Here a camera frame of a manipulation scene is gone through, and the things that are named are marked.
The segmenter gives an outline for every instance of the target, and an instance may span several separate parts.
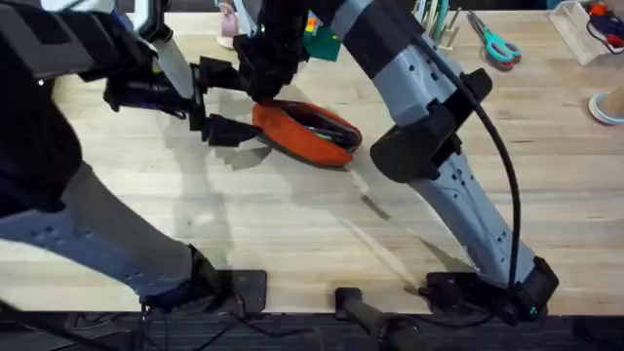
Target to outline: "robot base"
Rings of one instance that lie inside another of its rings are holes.
[[[489,314],[510,326],[534,322],[548,314],[547,303],[559,279],[541,257],[533,259],[533,269],[510,293],[483,281],[477,273],[429,273],[418,294],[428,299],[433,312],[467,315]]]
[[[263,270],[217,270],[226,298],[214,311],[259,314],[266,307],[267,274]]]

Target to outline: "wooden table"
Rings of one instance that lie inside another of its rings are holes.
[[[524,201],[523,239],[555,269],[553,314],[624,313],[624,130],[594,122],[587,98],[621,83],[622,65],[581,68],[542,12],[481,13],[516,43],[524,61],[500,73],[462,15],[450,56],[485,66],[485,102],[513,155]],[[215,15],[169,14],[190,60],[235,59],[211,34]],[[55,99],[78,132],[85,159],[124,202],[218,267],[269,274],[267,311],[327,312],[333,289],[358,286],[387,311],[427,312],[404,292],[427,272],[470,269],[463,250],[413,191],[380,174],[368,149],[391,126],[379,94],[346,51],[312,61],[282,98],[335,110],[365,137],[348,172],[314,169],[256,141],[209,148],[165,114],[110,111],[103,83],[58,83]],[[207,109],[249,120],[244,95],[212,90]],[[478,179],[510,220],[507,179],[477,118],[460,131]],[[133,292],[50,253],[0,245],[0,296],[25,309],[137,310]]]

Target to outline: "black bracket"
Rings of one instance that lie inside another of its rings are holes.
[[[559,279],[548,263],[536,256],[534,266],[513,293],[484,282],[477,273],[429,273],[418,294],[431,310],[445,315],[492,314],[510,326],[534,322],[548,314],[547,302]]]
[[[160,110],[179,119],[189,120],[189,129],[200,132],[210,146],[236,147],[254,138],[261,129],[227,119],[218,114],[206,115],[204,93],[211,87],[241,90],[238,72],[230,62],[201,58],[200,65],[190,65],[194,77],[194,96],[181,97],[165,73],[153,72],[151,64],[106,81],[104,100],[111,109],[121,106]]]
[[[478,69],[460,79],[482,101],[492,88],[491,79]],[[371,148],[370,156],[388,178],[407,183],[414,178],[437,179],[438,168],[449,156],[461,151],[457,130],[474,111],[474,106],[456,90],[445,102],[434,101],[429,115],[405,127],[393,127]]]

